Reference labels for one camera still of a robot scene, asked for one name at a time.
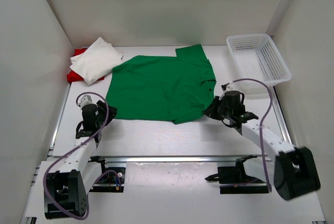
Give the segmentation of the green t shirt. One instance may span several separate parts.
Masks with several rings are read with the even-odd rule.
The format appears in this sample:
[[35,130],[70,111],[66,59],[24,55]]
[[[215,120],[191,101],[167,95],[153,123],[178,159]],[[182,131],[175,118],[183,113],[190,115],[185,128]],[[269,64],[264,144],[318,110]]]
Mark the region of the green t shirt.
[[214,99],[216,77],[200,44],[175,56],[137,55],[113,68],[106,101],[117,119],[191,122]]

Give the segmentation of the white t shirt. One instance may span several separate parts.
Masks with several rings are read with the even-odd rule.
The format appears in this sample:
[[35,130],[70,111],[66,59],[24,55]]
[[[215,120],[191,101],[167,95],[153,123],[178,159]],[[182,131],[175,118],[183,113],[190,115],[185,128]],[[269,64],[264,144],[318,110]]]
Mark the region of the white t shirt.
[[88,84],[112,72],[113,68],[122,64],[123,53],[112,47],[102,37],[98,37],[82,54],[74,56],[70,69]]

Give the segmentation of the red t shirt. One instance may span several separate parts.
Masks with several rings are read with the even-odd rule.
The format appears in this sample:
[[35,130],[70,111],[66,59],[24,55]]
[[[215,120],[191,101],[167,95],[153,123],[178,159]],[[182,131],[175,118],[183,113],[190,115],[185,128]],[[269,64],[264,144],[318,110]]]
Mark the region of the red t shirt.
[[[87,48],[75,49],[73,57],[78,57],[80,54],[84,53],[86,50],[87,50]],[[71,70],[67,74],[67,82],[71,84],[71,83],[76,82],[76,81],[83,81],[83,78],[80,75],[78,75],[77,73],[75,73],[73,70]]]

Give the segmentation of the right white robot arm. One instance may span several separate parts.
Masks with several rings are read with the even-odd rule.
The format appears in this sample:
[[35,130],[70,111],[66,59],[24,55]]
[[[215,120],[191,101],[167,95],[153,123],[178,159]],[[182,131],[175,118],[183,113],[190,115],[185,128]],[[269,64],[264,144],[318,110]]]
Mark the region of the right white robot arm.
[[286,201],[319,190],[312,152],[283,141],[261,125],[257,115],[245,110],[244,98],[239,91],[227,91],[216,96],[204,114],[251,140],[261,155],[243,156],[233,166],[219,166],[218,172],[205,180],[219,182],[221,194],[268,193],[264,183],[269,182]]

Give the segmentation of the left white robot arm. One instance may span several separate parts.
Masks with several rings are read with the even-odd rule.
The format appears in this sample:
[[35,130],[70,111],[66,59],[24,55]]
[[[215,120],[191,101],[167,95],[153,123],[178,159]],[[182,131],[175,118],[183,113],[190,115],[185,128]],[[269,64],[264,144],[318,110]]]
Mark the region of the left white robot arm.
[[76,127],[76,150],[61,159],[56,171],[43,178],[44,215],[46,219],[86,218],[88,193],[98,182],[109,178],[106,160],[95,152],[102,138],[101,126],[107,126],[117,115],[117,108],[99,100],[79,104],[82,121]]

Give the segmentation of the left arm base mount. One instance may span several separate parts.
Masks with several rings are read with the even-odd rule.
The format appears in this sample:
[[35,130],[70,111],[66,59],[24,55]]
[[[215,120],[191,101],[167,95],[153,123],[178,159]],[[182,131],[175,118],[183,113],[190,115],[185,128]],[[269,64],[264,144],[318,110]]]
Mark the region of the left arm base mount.
[[96,193],[123,193],[126,175],[126,163],[112,162],[101,156],[93,156],[90,163],[96,162],[101,165],[102,174],[108,171],[98,182],[96,182],[90,192]]

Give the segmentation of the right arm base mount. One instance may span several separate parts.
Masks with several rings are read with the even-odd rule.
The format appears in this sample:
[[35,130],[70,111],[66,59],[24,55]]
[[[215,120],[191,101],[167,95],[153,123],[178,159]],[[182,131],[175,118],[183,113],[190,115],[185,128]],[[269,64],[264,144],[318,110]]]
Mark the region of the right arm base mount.
[[219,165],[217,173],[205,178],[206,182],[218,182],[221,195],[227,194],[267,194],[269,190],[265,179],[259,176],[251,176],[250,169],[255,168],[252,162],[259,162],[259,168],[263,168],[262,158],[256,155],[243,156],[236,159],[234,165]]

